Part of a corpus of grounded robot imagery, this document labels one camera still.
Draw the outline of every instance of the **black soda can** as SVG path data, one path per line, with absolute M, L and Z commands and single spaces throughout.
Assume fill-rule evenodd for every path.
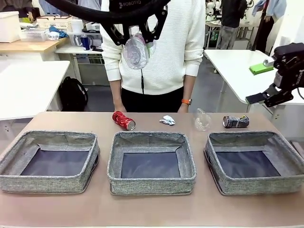
M 226 128 L 245 128 L 249 125 L 249 118 L 246 115 L 241 118 L 225 115 L 223 125 Z

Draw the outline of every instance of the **watch band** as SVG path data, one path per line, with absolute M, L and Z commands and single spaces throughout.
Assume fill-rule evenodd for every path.
M 192 99 L 189 99 L 189 100 L 182 99 L 181 102 L 184 103 L 184 104 L 187 104 L 187 105 L 191 105 L 192 104 Z

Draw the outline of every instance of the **black trousers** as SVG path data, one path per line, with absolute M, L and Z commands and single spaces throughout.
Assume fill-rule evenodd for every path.
M 266 51 L 266 45 L 267 45 L 267 39 L 268 36 L 272 30 L 272 27 L 274 26 L 275 21 L 273 20 L 273 18 L 271 17 L 270 20 L 268 22 L 266 22 L 264 20 L 263 24 L 262 24 L 262 29 L 261 29 L 261 33 L 260 36 L 257 40 L 256 43 L 256 50 L 259 50 L 263 53 L 265 53 Z
M 177 113 L 184 87 L 162 95 L 146 95 L 122 89 L 122 102 L 130 113 Z

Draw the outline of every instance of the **can lid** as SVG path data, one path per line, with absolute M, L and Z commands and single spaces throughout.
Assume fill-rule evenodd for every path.
M 223 126 L 224 126 L 224 127 L 227 127 L 227 126 L 228 126 L 228 118 L 227 118 L 227 116 L 224 116 L 224 117 L 223 117 Z
M 135 125 L 136 125 L 136 124 L 135 124 L 135 121 L 134 121 L 134 120 L 130 121 L 130 122 L 128 123 L 127 130 L 128 130 L 128 131 L 134 130 Z

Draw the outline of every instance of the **hand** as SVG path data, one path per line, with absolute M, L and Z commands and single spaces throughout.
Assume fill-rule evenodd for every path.
M 121 111 L 122 113 L 127 112 L 123 104 L 114 105 L 114 107 L 115 107 L 115 111 Z
M 28 12 L 28 19 L 29 19 L 29 21 L 30 21 L 31 23 L 34 22 L 34 17 L 33 17 L 32 12 Z
M 269 22 L 270 21 L 270 19 L 271 19 L 271 16 L 265 16 L 265 22 Z
M 182 103 L 178 110 L 178 113 L 187 113 L 188 109 L 189 109 L 189 105 Z

